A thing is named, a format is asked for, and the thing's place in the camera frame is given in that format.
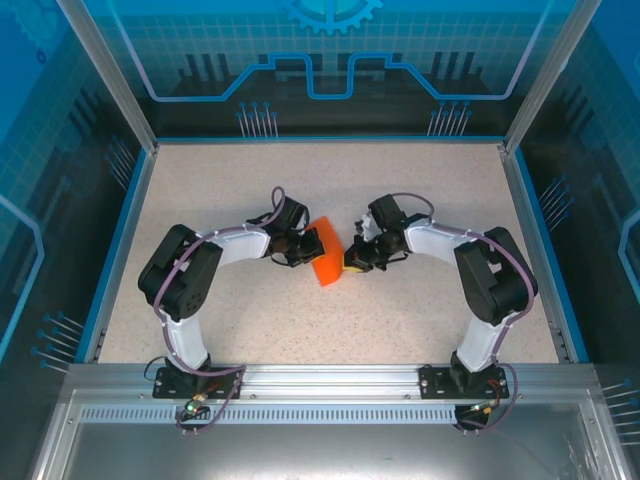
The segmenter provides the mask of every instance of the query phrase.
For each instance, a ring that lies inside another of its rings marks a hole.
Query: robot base
[[[209,372],[218,372],[224,368],[208,368]],[[156,380],[153,386],[153,398],[189,400],[199,393],[205,393],[208,399],[224,400],[229,395],[236,374],[232,373],[224,377],[199,377],[188,373],[177,371],[176,369],[161,367],[156,372]],[[231,397],[240,398],[238,387]]]
[[[488,382],[496,380],[500,385],[500,399],[509,398],[504,369],[491,366],[473,375],[473,381],[461,389],[451,376],[451,367],[425,365],[418,370],[420,397],[423,400],[491,400],[496,398],[496,391]]]

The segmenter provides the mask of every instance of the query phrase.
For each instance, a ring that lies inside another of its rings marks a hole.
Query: enclosure
[[[634,478],[638,13],[1,3],[3,478]],[[167,350],[138,277],[171,226],[241,224],[275,185],[345,249],[392,192],[511,232],[539,294],[500,351],[517,372],[500,428],[453,428],[473,398],[421,398],[469,323],[450,265],[411,255],[321,288],[262,259],[221,269],[200,313],[213,363],[248,365],[239,398],[182,438],[184,401],[143,377]]]

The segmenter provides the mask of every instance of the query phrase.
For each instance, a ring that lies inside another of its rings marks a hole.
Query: gear logo
[[[44,50],[58,31],[58,7],[54,0],[0,0],[0,13],[8,13],[22,33]]]
[[[346,34],[349,27],[360,28],[363,19],[373,18],[373,9],[382,7],[381,0],[280,0],[289,12],[289,20],[297,20],[301,28],[311,27],[313,33],[324,30],[333,35],[336,30]]]

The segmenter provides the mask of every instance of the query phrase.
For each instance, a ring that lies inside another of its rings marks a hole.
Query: beige tabletop
[[[158,319],[136,286],[167,230],[237,225],[270,210],[282,185],[326,215],[345,249],[353,222],[376,198],[411,191],[435,219],[478,230],[509,229],[525,251],[496,145],[289,143],[163,145],[151,177],[100,362],[144,363],[165,353]],[[426,211],[399,200],[407,214]],[[345,273],[321,288],[313,269],[269,259],[220,269],[200,310],[214,362],[252,364],[446,363],[470,318],[457,269],[412,255],[387,272]],[[510,362],[557,362],[539,297],[503,345]]]

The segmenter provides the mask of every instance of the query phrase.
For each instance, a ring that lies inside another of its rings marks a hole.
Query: orange block
[[[311,261],[320,285],[326,287],[337,281],[342,275],[344,249],[327,217],[320,217],[307,228],[318,230],[318,236],[324,248],[324,255]]]

